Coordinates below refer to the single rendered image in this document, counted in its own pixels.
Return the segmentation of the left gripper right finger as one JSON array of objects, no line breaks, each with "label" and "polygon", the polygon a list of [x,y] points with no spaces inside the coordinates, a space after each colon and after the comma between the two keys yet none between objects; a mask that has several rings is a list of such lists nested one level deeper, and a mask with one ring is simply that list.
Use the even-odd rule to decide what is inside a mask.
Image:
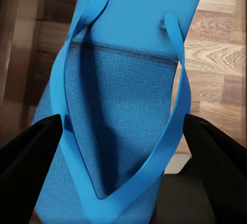
[{"label": "left gripper right finger", "polygon": [[247,149],[192,114],[183,133],[217,223],[247,224]]}]

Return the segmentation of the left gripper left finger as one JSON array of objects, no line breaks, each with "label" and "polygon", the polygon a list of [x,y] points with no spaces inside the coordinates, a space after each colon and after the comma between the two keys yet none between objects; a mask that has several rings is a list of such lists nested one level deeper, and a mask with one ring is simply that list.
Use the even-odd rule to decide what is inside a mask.
[{"label": "left gripper left finger", "polygon": [[0,224],[29,224],[62,134],[55,114],[0,148]]}]

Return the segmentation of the sandal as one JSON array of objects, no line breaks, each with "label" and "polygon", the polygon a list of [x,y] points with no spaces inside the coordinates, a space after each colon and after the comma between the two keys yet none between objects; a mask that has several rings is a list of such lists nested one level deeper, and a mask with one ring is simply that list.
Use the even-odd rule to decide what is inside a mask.
[{"label": "sandal", "polygon": [[77,0],[32,122],[63,126],[34,207],[43,224],[149,224],[190,114],[184,43],[199,1]]}]

